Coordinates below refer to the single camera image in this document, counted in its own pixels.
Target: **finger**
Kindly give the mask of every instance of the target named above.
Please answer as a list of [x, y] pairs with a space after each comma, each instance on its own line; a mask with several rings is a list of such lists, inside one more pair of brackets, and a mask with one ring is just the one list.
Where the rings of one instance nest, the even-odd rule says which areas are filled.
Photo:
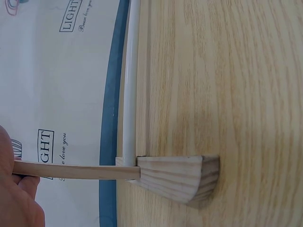
[[13, 182], [15, 182], [16, 185], [18, 185], [19, 182], [22, 180], [22, 176], [17, 174], [12, 174], [11, 178], [13, 179]]
[[10, 176], [14, 167], [14, 152], [11, 140], [5, 129], [0, 126], [0, 172]]
[[38, 176], [26, 176], [21, 179], [18, 186], [28, 193], [28, 195], [34, 200], [36, 197], [37, 186], [40, 182]]

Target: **wood grain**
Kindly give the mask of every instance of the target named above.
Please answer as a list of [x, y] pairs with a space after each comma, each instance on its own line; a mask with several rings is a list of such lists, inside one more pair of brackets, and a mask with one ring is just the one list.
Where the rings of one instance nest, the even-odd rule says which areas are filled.
[[72, 166], [15, 160], [14, 174], [68, 179], [140, 179], [137, 166]]
[[194, 209], [118, 181], [119, 226], [303, 226], [303, 2], [142, 0], [137, 155], [219, 154]]
[[[123, 158], [116, 157], [116, 166]], [[180, 203], [197, 206], [213, 193], [219, 177], [218, 156], [137, 157], [140, 179], [128, 181]]]

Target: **white paper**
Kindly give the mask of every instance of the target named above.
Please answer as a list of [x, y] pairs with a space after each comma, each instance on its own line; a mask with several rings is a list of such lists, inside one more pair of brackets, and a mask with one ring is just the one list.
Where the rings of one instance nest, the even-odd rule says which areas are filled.
[[[119, 0], [14, 5], [0, 3], [0, 124], [22, 160], [98, 166]], [[42, 178], [36, 200], [48, 227], [99, 227], [98, 193], [97, 180]]]

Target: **wooden dowel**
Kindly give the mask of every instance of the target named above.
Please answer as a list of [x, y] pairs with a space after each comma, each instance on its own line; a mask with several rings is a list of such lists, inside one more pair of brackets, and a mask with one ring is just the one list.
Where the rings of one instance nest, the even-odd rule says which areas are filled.
[[14, 174], [67, 179], [140, 179], [138, 166], [71, 166], [15, 160]]

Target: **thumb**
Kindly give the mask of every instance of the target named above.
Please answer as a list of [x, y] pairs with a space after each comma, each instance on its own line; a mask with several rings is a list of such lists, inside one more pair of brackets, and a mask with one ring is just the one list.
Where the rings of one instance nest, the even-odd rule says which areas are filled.
[[14, 152], [9, 134], [0, 126], [0, 174], [11, 175], [14, 168]]

